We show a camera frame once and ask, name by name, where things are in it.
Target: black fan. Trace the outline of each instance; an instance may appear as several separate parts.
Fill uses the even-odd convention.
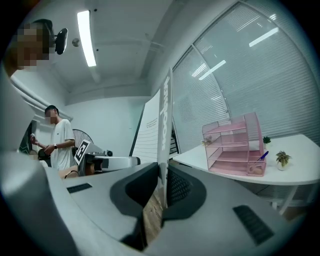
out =
[[[72,155],[75,156],[76,152],[78,150],[78,148],[81,145],[81,142],[83,140],[87,140],[91,143],[94,143],[93,140],[90,138],[90,136],[88,134],[86,134],[84,131],[79,130],[79,129],[72,129],[73,130],[73,134],[74,134],[74,143],[75,143],[75,147],[72,148]]]

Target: white ceiling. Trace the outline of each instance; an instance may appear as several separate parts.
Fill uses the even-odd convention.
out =
[[[163,47],[153,38],[164,15],[176,0],[47,0],[40,3],[28,20],[52,20],[58,33],[68,29],[66,50],[55,56],[48,68],[69,92],[80,87],[86,91],[109,86],[108,81],[139,83],[150,51],[162,54]],[[82,46],[74,47],[72,40],[80,38],[77,13],[90,10],[91,35],[96,67],[89,68]]]

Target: mesh panel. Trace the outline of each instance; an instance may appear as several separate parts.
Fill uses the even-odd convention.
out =
[[[177,175],[172,170],[168,171],[166,197],[169,207],[186,198],[190,193],[190,190],[191,186],[187,180]]]

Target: white table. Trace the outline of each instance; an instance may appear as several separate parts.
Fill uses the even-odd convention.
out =
[[[269,154],[266,157],[266,169],[263,177],[240,176],[208,171],[206,149],[203,145],[179,154],[173,160],[213,175],[237,181],[291,186],[282,205],[279,207],[279,213],[283,214],[292,201],[299,185],[315,184],[320,181],[320,147],[306,136],[299,134],[271,139],[268,151]],[[285,151],[286,154],[292,157],[289,160],[287,170],[281,171],[277,169],[276,154],[279,151]]]

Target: pink wire shelf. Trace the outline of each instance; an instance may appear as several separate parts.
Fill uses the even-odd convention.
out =
[[[202,127],[208,170],[241,176],[263,176],[266,160],[256,113],[232,117]],[[250,151],[249,138],[257,140],[258,150]]]
[[[248,135],[247,133],[236,133],[230,135],[221,135],[214,142],[207,145],[207,148],[218,148],[218,147],[243,147],[248,146]]]
[[[244,121],[236,122],[236,123],[218,126],[217,128],[207,131],[205,134],[223,133],[223,132],[229,132],[229,131],[240,130],[245,128],[246,128],[246,122]]]

